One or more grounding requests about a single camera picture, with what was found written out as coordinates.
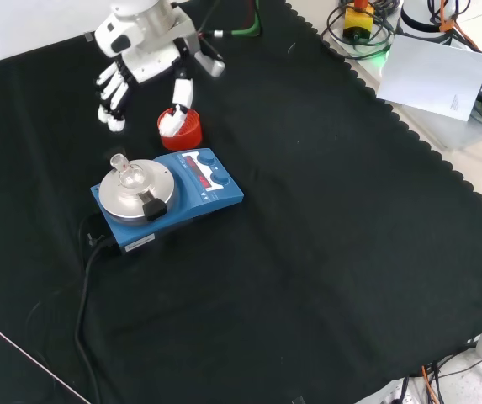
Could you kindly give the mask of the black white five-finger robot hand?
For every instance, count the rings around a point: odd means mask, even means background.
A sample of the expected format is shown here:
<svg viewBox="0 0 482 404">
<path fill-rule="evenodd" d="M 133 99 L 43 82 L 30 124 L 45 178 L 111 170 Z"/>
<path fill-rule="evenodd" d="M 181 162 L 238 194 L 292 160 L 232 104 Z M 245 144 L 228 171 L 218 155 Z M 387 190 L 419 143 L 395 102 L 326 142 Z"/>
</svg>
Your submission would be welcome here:
<svg viewBox="0 0 482 404">
<path fill-rule="evenodd" d="M 193 102 L 193 80 L 183 65 L 188 47 L 182 38 L 150 52 L 138 46 L 145 36 L 136 23 L 110 14 L 94 33 L 99 49 L 112 60 L 94 81 L 99 96 L 98 120 L 110 131 L 121 132 L 130 95 L 141 84 L 175 71 L 172 110 L 159 120 L 159 133 L 175 136 L 183 127 Z"/>
</svg>

